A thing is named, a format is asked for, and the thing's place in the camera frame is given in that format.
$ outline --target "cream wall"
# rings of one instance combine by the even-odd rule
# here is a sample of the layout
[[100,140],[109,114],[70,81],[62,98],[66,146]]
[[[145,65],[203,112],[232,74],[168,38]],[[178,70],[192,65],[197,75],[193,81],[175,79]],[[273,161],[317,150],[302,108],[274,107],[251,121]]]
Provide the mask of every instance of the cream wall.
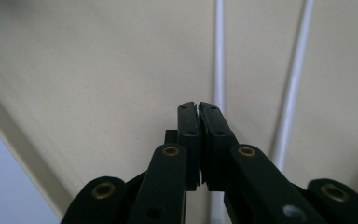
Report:
[[[269,155],[301,1],[227,1],[227,120]],[[144,171],[176,107],[212,101],[213,1],[0,1],[0,135],[57,213]],[[358,1],[316,1],[285,170],[358,190]],[[205,223],[205,190],[188,223]]]

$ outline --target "beige panel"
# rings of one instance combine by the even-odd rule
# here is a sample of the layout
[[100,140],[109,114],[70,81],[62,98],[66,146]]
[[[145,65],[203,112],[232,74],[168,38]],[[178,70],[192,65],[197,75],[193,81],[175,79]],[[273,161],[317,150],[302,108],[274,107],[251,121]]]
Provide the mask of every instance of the beige panel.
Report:
[[[227,119],[269,154],[302,5],[226,6]],[[358,190],[358,1],[316,1],[304,69],[286,174]],[[146,169],[176,107],[212,101],[212,74],[211,1],[0,1],[0,135],[59,214],[91,179]],[[207,202],[189,193],[187,223]]]

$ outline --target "brass rivet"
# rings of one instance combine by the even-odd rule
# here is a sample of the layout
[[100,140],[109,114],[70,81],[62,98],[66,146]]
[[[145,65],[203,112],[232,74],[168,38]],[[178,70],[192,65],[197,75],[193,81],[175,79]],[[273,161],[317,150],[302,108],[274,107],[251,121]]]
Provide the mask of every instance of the brass rivet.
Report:
[[240,147],[240,148],[238,148],[238,152],[242,156],[247,156],[247,157],[255,156],[255,150],[250,147]]
[[332,184],[324,184],[321,186],[321,192],[325,196],[339,203],[345,203],[350,198],[347,192]]
[[179,148],[176,147],[166,147],[162,149],[162,153],[166,156],[176,156],[177,154],[179,154],[179,151]]
[[116,186],[108,181],[103,182],[92,189],[92,196],[96,199],[109,198],[116,191]]

